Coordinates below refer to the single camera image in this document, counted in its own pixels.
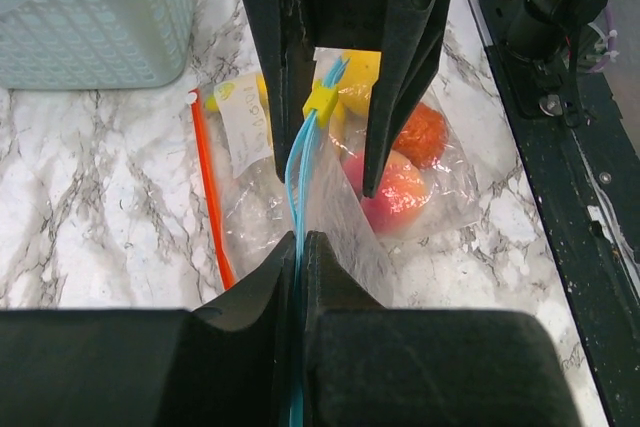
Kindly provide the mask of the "blue zip clear bag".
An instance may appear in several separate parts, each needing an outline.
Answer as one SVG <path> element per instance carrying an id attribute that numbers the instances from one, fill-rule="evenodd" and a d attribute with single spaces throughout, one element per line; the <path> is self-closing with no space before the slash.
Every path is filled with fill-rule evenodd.
<path id="1" fill-rule="evenodd" d="M 291 389 L 286 426 L 303 424 L 302 352 L 309 298 L 303 280 L 310 277 L 303 260 L 311 252 L 305 245 L 307 234 L 311 231 L 326 234 L 339 265 L 362 290 L 384 306 L 393 300 L 393 290 L 383 280 L 389 261 L 329 137 L 331 121 L 337 117 L 338 83 L 346 65 L 338 57 L 314 83 L 303 106 L 304 123 L 285 167 L 285 189 L 295 233 Z"/>

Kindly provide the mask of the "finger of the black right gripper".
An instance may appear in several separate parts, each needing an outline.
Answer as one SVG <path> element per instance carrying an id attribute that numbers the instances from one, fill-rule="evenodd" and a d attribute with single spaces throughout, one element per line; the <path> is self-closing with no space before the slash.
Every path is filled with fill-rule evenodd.
<path id="1" fill-rule="evenodd" d="M 437 73 L 450 0 L 387 0 L 371 96 L 363 195 L 375 196 L 392 145 Z"/>
<path id="2" fill-rule="evenodd" d="M 306 0 L 242 1 L 266 82 L 275 168 L 283 180 L 315 72 Z"/>

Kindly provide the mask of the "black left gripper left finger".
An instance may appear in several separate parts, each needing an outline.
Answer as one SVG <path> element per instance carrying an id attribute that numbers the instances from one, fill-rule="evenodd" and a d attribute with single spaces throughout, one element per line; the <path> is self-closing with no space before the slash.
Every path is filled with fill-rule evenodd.
<path id="1" fill-rule="evenodd" d="M 5 426 L 284 426 L 286 234 L 196 310 L 5 310 Z"/>

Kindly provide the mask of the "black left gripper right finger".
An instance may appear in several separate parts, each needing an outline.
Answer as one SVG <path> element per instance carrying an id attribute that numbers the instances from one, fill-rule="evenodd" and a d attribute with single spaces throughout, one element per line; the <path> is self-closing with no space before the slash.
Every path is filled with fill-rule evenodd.
<path id="1" fill-rule="evenodd" d="M 550 335 L 517 311 L 391 309 L 311 232 L 303 261 L 308 426 L 571 426 Z"/>

